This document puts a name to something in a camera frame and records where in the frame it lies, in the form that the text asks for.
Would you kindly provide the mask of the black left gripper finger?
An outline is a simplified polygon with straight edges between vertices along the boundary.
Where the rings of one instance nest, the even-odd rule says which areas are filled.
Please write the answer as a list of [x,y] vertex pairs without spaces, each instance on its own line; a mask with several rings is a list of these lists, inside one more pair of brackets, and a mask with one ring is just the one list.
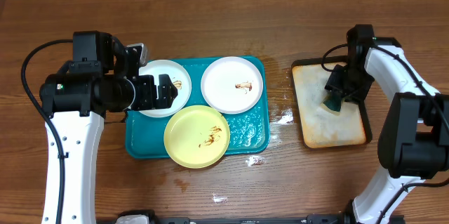
[[177,98],[177,93],[160,93],[157,98],[157,108],[158,109],[168,109],[172,107],[174,99]]
[[159,75],[158,91],[161,93],[177,93],[177,88],[168,74]]

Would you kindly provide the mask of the green and yellow sponge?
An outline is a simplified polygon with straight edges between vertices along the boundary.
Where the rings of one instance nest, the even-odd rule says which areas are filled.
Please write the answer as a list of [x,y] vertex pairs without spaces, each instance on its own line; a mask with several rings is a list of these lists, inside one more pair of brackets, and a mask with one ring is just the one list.
[[342,99],[339,95],[328,94],[322,104],[331,112],[340,112],[342,106]]

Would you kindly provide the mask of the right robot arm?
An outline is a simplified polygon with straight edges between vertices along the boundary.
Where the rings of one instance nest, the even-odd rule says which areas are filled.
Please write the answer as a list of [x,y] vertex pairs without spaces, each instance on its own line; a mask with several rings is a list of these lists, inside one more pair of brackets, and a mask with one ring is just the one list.
[[416,187],[448,170],[448,96],[429,85],[406,60],[393,37],[375,36],[372,25],[347,32],[346,64],[330,69],[323,105],[340,112],[345,102],[360,105],[373,82],[389,99],[390,108],[377,144],[380,167],[367,188],[351,200],[335,223],[404,223],[394,209]]

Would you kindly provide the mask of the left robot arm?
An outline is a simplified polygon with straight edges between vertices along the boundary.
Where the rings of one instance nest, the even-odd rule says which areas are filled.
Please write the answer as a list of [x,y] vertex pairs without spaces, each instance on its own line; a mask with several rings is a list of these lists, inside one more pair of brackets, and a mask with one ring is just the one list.
[[95,223],[98,146],[107,112],[171,107],[168,74],[140,75],[144,44],[124,46],[106,32],[73,34],[73,58],[42,84],[48,135],[43,223]]

